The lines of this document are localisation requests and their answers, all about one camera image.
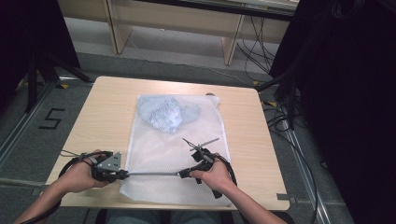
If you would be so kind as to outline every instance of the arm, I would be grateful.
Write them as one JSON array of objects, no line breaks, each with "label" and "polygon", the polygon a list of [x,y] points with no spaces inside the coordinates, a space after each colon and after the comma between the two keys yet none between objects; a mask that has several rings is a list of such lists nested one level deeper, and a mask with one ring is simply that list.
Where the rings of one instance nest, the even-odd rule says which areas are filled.
[{"label": "arm", "polygon": [[220,160],[215,160],[210,171],[192,171],[190,175],[194,178],[204,180],[211,189],[224,194],[249,223],[285,223],[239,189],[231,180],[227,168]]},{"label": "arm", "polygon": [[[84,161],[92,164],[87,158]],[[92,178],[91,167],[85,162],[74,164],[64,175],[54,181],[29,208],[18,217],[14,223],[22,223],[30,218],[37,217],[51,209],[62,197],[69,192],[81,192],[85,189],[102,188],[108,182],[100,182]]]}]

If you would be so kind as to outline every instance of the gray carpet floor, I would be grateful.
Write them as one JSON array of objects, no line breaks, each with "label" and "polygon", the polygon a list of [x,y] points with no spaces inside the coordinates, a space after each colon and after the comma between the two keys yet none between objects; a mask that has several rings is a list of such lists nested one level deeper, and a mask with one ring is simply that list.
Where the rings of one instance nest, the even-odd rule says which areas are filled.
[{"label": "gray carpet floor", "polygon": [[[211,70],[194,68],[182,65],[164,63],[150,63],[144,60],[114,58],[107,56],[80,53],[78,55],[82,71],[95,79],[101,75],[115,77],[136,77],[146,79],[171,80],[180,82],[205,83],[224,86],[252,87],[252,80],[244,71],[217,71],[226,73],[228,77]],[[60,76],[69,76],[62,69],[58,69]],[[251,74],[263,78],[260,74]],[[0,178],[27,180],[34,183],[44,183],[50,174],[51,168],[62,150],[78,113],[87,98],[91,87],[80,80],[67,81],[67,89],[54,88],[44,100],[28,129],[16,144],[6,162],[0,167]],[[274,101],[273,87],[260,93],[263,101]],[[2,127],[0,141],[4,142],[7,135],[23,115],[26,105],[26,86],[19,90],[9,101],[7,110],[0,114]],[[64,109],[53,112],[53,117],[61,119],[54,130],[40,129],[40,126],[51,126],[53,122],[45,121],[45,117],[52,108]],[[267,120],[274,117],[272,106],[264,106]],[[305,159],[309,163],[318,185],[323,201],[329,211],[332,223],[353,223],[347,211],[342,196],[332,181],[329,172],[320,166],[322,158],[311,137],[309,126],[304,122],[304,116],[298,117],[295,122],[296,133],[304,151]],[[313,215],[313,207],[309,201],[302,176],[297,168],[293,149],[290,144],[278,134],[272,133],[280,170],[290,197],[288,214],[295,223],[309,223]],[[0,183],[0,222],[12,222],[36,197],[37,187],[10,186]],[[62,207],[51,216],[49,223],[94,223],[97,209]],[[237,213],[233,213],[234,223],[242,223]]]}]

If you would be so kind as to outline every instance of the crumpled blue fabric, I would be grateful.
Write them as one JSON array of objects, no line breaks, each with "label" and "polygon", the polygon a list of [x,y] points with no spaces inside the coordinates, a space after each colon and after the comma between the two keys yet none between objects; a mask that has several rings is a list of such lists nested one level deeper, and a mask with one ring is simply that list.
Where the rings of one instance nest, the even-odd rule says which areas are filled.
[{"label": "crumpled blue fabric", "polygon": [[181,105],[166,95],[140,96],[137,105],[143,120],[164,133],[175,133],[181,124],[193,122],[201,113],[198,105]]}]

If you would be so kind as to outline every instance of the white plastic bag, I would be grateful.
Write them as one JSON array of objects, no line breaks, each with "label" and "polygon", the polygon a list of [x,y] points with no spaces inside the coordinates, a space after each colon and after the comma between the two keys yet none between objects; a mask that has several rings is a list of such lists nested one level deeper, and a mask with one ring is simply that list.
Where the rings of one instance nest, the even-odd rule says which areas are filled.
[{"label": "white plastic bag", "polygon": [[[219,97],[206,95],[139,96],[125,169],[129,172],[178,172],[195,166],[195,145],[207,145],[228,161],[224,124],[217,106]],[[121,183],[120,192],[135,201],[196,205],[230,205],[226,197],[215,199],[205,184],[179,176],[132,175]]]}]

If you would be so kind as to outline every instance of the hand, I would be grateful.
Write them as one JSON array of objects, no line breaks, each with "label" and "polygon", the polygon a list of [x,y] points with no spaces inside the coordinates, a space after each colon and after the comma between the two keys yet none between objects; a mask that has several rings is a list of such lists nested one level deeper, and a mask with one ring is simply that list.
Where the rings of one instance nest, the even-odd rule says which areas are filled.
[{"label": "hand", "polygon": [[[92,164],[88,158],[84,159],[85,162]],[[58,186],[63,193],[81,192],[91,188],[102,188],[109,183],[107,181],[97,181],[92,178],[91,166],[83,161],[75,163],[70,169],[64,173],[53,184]]]},{"label": "hand", "polygon": [[215,162],[209,171],[191,171],[190,176],[202,179],[211,189],[222,194],[224,194],[227,188],[236,187],[230,178],[227,167],[219,159],[215,159]]}]

